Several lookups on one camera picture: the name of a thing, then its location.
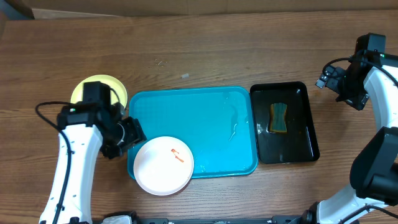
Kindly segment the yellow plate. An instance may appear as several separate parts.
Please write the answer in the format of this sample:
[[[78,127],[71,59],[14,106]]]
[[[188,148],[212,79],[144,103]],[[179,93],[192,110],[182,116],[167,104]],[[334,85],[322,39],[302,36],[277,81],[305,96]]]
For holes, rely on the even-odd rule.
[[[81,81],[74,89],[70,102],[78,103],[83,99],[83,84],[86,82],[101,82],[114,89],[116,93],[111,93],[111,104],[120,102],[124,108],[127,106],[128,93],[126,87],[117,79],[110,75],[93,75]]]

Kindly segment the white plate with stain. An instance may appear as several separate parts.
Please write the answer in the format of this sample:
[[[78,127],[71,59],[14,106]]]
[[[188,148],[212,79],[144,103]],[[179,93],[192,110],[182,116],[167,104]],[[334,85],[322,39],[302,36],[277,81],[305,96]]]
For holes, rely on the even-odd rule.
[[[181,140],[161,136],[147,141],[134,159],[136,182],[152,195],[166,196],[182,190],[192,178],[194,159]]]

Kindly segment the green yellow sponge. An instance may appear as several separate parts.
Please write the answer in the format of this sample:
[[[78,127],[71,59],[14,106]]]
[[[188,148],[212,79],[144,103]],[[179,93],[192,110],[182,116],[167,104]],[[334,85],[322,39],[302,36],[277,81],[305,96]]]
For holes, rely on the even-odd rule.
[[[285,103],[273,103],[270,105],[269,131],[272,133],[287,133],[285,121],[287,105]]]

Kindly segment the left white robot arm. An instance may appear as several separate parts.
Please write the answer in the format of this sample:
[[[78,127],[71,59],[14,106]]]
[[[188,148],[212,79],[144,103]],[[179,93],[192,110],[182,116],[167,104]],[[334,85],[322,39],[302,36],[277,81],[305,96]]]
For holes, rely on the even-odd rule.
[[[49,200],[40,223],[92,223],[91,191],[99,153],[113,159],[146,140],[141,125],[123,118],[119,103],[63,102],[56,123],[59,154]]]

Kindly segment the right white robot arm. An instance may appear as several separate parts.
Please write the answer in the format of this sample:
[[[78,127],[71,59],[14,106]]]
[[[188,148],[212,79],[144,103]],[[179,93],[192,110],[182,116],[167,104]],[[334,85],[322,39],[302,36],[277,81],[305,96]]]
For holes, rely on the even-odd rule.
[[[397,67],[373,67],[364,79],[373,104],[377,133],[351,166],[349,185],[314,203],[294,223],[355,223],[374,211],[397,205]]]

